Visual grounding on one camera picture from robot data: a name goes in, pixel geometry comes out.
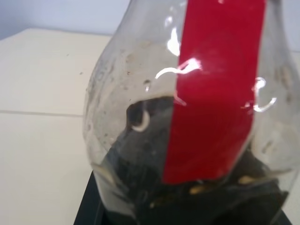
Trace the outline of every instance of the white wall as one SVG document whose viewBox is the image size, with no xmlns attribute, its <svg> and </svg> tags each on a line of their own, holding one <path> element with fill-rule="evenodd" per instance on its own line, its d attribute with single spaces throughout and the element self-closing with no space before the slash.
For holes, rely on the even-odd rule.
<svg viewBox="0 0 300 225">
<path fill-rule="evenodd" d="M 283 0 L 290 48 L 300 51 L 300 0 Z M 113 34 L 129 0 L 0 0 L 0 39 L 28 27 Z"/>
</svg>

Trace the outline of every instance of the clear plastic bottle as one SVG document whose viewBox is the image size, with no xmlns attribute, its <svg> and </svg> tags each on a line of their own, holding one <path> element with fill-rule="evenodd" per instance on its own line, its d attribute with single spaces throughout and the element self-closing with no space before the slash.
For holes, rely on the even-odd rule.
<svg viewBox="0 0 300 225">
<path fill-rule="evenodd" d="M 270 224 L 298 174 L 300 81 L 285 42 L 281 0 L 195 1 L 131 0 L 91 76 L 84 138 L 113 224 Z M 196 5 L 203 6 L 196 8 L 204 20 L 195 28 L 199 32 L 214 24 L 206 23 L 202 15 L 216 10 L 217 23 L 222 16 L 230 21 L 240 17 L 240 27 L 233 29 L 241 33 L 261 17 L 257 64 L 250 57 L 255 66 L 248 67 L 240 39 L 226 32 L 226 23 L 197 49 L 198 55 L 180 64 L 182 44 L 187 42 L 187 15 Z M 249 14 L 237 13 L 243 10 Z M 228 43 L 222 51 L 225 55 L 232 51 L 234 57 L 226 59 L 211 40 Z M 245 71 L 241 80 L 224 76 L 232 68 Z M 179 79 L 193 83 L 193 70 L 212 77 L 203 81 L 204 86 L 213 85 L 202 96 L 199 90 L 196 97 L 180 90 Z M 248 117 L 236 122 L 240 111 L 227 106 L 240 104 L 240 96 L 245 95 L 241 82 L 250 74 L 254 79 L 246 84 L 253 98 L 239 105 Z M 215 80 L 219 80 L 216 89 L 224 86 L 225 91 L 211 94 Z M 184 114 L 184 109 L 195 105 L 198 108 L 191 114 Z M 174 124 L 178 112 L 181 119 Z M 194 126 L 189 120 L 193 116 L 198 120 Z M 174 129 L 185 121 L 186 130 Z M 187 140 L 188 135 L 192 140 L 185 141 L 187 147 L 177 151 L 175 164 L 170 163 L 170 142 L 180 142 L 181 136 Z"/>
</svg>

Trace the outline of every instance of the red strip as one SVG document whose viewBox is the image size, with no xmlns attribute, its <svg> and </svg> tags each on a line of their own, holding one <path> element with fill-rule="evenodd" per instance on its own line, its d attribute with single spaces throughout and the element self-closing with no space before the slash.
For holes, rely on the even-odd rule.
<svg viewBox="0 0 300 225">
<path fill-rule="evenodd" d="M 234 166 L 253 121 L 265 4 L 188 0 L 179 68 L 194 70 L 178 74 L 165 183 L 214 180 Z"/>
</svg>

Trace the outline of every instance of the black stand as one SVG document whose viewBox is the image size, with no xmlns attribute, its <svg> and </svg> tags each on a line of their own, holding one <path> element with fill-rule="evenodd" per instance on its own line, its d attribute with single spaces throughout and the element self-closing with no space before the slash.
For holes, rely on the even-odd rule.
<svg viewBox="0 0 300 225">
<path fill-rule="evenodd" d="M 74 225 L 111 225 L 105 215 L 93 173 L 85 189 Z M 292 224 L 282 211 L 274 225 Z"/>
</svg>

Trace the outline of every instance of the water droplet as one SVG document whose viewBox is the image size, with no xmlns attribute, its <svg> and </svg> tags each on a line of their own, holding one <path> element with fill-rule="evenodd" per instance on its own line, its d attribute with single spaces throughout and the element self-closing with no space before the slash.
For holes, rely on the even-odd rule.
<svg viewBox="0 0 300 225">
<path fill-rule="evenodd" d="M 168 27 L 173 22 L 173 18 L 171 16 L 168 16 L 165 19 L 165 27 Z"/>
<path fill-rule="evenodd" d="M 145 85 L 145 90 L 146 90 L 146 92 L 148 92 L 149 89 L 150 89 L 150 86 L 151 86 L 151 81 L 150 80 L 145 80 L 143 82 L 143 85 Z"/>
</svg>

